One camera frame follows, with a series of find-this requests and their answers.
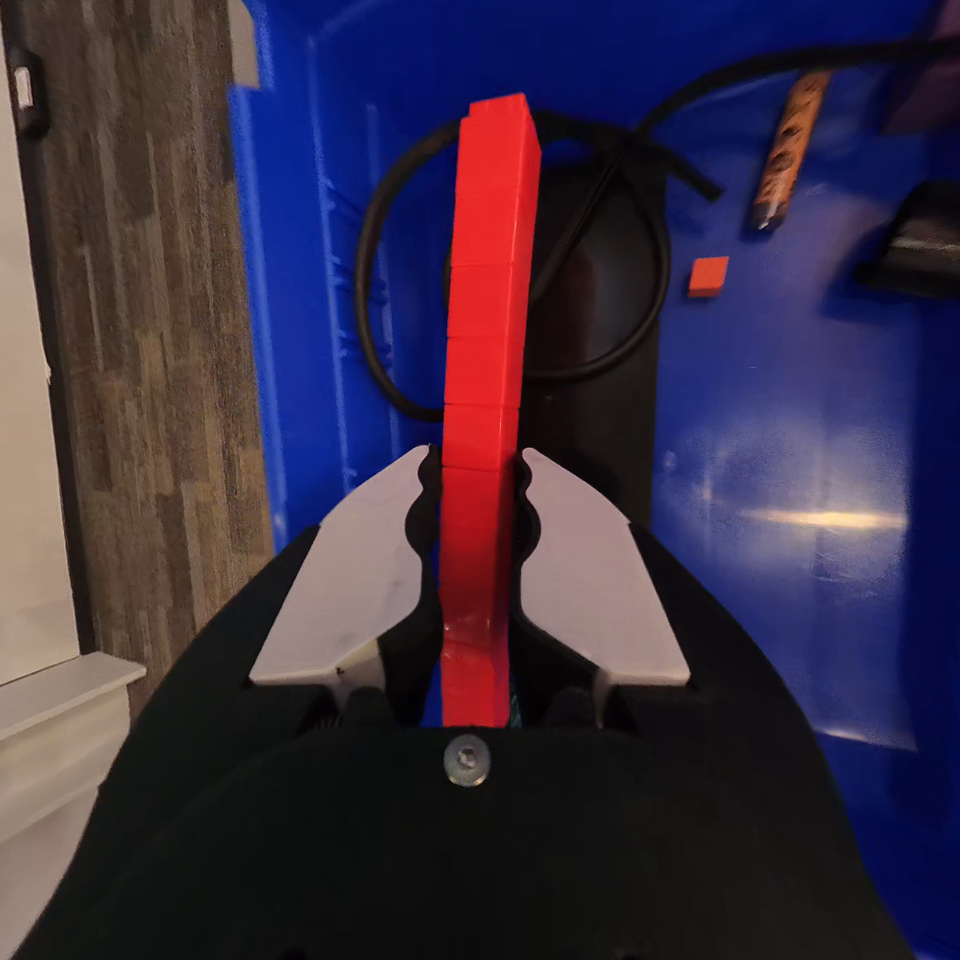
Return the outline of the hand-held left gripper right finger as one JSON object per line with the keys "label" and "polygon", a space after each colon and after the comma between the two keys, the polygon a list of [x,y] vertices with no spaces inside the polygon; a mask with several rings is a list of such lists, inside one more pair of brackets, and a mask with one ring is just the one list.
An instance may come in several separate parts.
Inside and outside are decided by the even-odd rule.
{"label": "hand-held left gripper right finger", "polygon": [[613,502],[533,447],[517,457],[510,670],[524,724],[558,697],[601,724],[616,690],[684,689],[690,666]]}

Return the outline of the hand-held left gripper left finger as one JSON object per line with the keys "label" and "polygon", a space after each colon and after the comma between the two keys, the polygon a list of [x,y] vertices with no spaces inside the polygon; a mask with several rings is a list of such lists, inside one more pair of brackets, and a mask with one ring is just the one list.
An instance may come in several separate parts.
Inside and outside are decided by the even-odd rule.
{"label": "hand-held left gripper left finger", "polygon": [[341,710],[375,689],[400,724],[422,722],[445,631],[433,561],[441,473],[438,446],[417,446],[319,523],[252,684],[321,687]]}

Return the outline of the blue plastic bin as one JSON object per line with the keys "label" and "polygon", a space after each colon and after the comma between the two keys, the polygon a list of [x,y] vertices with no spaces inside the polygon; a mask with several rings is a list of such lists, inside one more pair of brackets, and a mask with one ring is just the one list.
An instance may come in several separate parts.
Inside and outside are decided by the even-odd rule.
{"label": "blue plastic bin", "polygon": [[[245,2],[260,88],[229,112],[280,550],[439,426],[392,408],[355,332],[354,252],[402,152],[475,101],[629,129],[704,73],[814,45],[925,39],[940,2]],[[864,289],[910,191],[958,178],[958,130],[883,129],[894,79],[826,91],[785,223],[748,226],[791,86],[690,103],[670,179],[654,535],[786,680],[876,886],[919,955],[958,958],[958,301]],[[696,258],[728,257],[714,298]]]}

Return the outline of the long red block bar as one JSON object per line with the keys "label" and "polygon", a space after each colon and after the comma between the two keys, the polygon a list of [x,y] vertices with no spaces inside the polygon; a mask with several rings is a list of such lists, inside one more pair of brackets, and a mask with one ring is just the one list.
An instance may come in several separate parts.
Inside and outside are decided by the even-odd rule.
{"label": "long red block bar", "polygon": [[510,568],[542,151],[522,93],[459,126],[441,438],[441,722],[510,718]]}

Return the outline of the black flat pad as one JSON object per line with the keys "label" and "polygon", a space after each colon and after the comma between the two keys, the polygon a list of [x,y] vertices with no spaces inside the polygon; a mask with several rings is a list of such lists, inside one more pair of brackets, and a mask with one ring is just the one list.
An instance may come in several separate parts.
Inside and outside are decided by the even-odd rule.
{"label": "black flat pad", "polygon": [[[529,308],[525,372],[601,358],[656,303],[658,262],[630,184],[615,178]],[[637,525],[651,522],[659,327],[616,367],[576,383],[525,382],[519,441],[577,475]]]}

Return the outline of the small red cube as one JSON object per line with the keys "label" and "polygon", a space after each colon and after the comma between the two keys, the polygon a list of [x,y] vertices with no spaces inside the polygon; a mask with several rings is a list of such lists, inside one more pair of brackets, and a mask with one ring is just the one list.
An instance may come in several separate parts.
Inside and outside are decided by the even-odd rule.
{"label": "small red cube", "polygon": [[724,289],[730,258],[698,257],[690,268],[687,296],[690,299],[713,299]]}

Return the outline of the brown patterned stick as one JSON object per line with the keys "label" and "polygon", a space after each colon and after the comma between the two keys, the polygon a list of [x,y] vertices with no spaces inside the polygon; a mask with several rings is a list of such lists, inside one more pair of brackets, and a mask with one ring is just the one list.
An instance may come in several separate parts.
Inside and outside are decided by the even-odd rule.
{"label": "brown patterned stick", "polygon": [[750,208],[750,226],[759,234],[786,219],[832,77],[831,70],[805,73],[787,94]]}

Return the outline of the small black wall fixture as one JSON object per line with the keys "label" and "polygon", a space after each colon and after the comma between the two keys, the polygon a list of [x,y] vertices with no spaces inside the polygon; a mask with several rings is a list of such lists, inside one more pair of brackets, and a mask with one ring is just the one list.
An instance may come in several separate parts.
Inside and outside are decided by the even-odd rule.
{"label": "small black wall fixture", "polygon": [[19,138],[40,141],[51,125],[46,71],[42,58],[20,46],[10,46],[7,69],[14,124]]}

